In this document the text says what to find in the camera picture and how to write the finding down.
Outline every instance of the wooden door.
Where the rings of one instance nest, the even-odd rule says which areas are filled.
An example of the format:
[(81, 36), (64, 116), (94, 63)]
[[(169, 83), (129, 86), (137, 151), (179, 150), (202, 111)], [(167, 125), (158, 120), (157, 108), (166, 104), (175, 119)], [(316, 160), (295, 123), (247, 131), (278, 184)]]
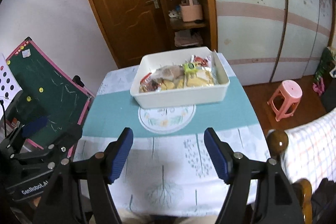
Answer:
[(152, 0), (89, 0), (100, 30), (119, 68), (142, 56), (169, 49), (161, 4)]

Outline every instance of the table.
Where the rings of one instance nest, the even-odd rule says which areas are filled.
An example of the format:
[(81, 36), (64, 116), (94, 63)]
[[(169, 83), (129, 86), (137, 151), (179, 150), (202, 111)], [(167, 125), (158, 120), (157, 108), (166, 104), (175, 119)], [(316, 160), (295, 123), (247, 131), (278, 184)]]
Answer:
[[(129, 89), (138, 66), (109, 72), (83, 127), (74, 160), (90, 158), (115, 141), (124, 127), (134, 143), (119, 179), (110, 185), (117, 208), (136, 213), (203, 216), (219, 214), (228, 185), (217, 177), (203, 141), (213, 127), (222, 141), (253, 160), (270, 155), (263, 131), (244, 89), (222, 54), (230, 78), (220, 103), (145, 110)], [(87, 184), (82, 193), (89, 197)], [(255, 201), (256, 181), (248, 203)]]

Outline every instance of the wooden floor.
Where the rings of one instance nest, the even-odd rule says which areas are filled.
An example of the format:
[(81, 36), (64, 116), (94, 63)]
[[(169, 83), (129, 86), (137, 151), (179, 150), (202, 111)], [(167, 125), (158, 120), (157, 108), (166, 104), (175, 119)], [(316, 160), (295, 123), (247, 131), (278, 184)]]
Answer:
[[(320, 101), (319, 96), (312, 89), (313, 76), (304, 76), (301, 79), (295, 80), (302, 89), (302, 99), (297, 107), (294, 116), (285, 118), (277, 122), (275, 113), (267, 104), (280, 82), (265, 83), (258, 85), (244, 86), (244, 90), (250, 99), (252, 107), (258, 117), (264, 135), (270, 129), (289, 129), (311, 122), (324, 114), (326, 111)], [(274, 102), (275, 106), (281, 105), (280, 102)]]

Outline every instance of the pink plastic stool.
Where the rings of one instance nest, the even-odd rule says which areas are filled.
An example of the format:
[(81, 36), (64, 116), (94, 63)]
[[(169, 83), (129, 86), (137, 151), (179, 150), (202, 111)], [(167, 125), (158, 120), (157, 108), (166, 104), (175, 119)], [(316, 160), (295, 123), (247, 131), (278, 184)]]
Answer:
[[(280, 95), (282, 95), (285, 100), (281, 105), (280, 109), (277, 110), (277, 108), (274, 106), (273, 100), (275, 97)], [(272, 97), (267, 102), (269, 105), (271, 105), (274, 113), (276, 114), (275, 120), (278, 122), (282, 118), (293, 116), (294, 111), (299, 105), (301, 97), (302, 97), (302, 90), (295, 81), (293, 80), (282, 81), (280, 86), (277, 88), (277, 90), (273, 93)], [(292, 105), (293, 105), (292, 112), (286, 114), (286, 112)]]

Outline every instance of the chalkboard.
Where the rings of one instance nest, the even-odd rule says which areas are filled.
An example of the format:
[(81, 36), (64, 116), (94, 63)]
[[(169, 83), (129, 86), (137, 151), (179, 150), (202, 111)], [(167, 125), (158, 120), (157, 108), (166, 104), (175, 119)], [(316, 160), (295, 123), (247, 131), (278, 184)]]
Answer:
[(6, 119), (16, 118), (28, 124), (38, 117), (48, 117), (47, 126), (30, 138), (37, 146), (46, 148), (70, 124), (81, 122), (91, 96), (65, 75), (30, 37), (12, 52), (7, 64), (23, 93)]

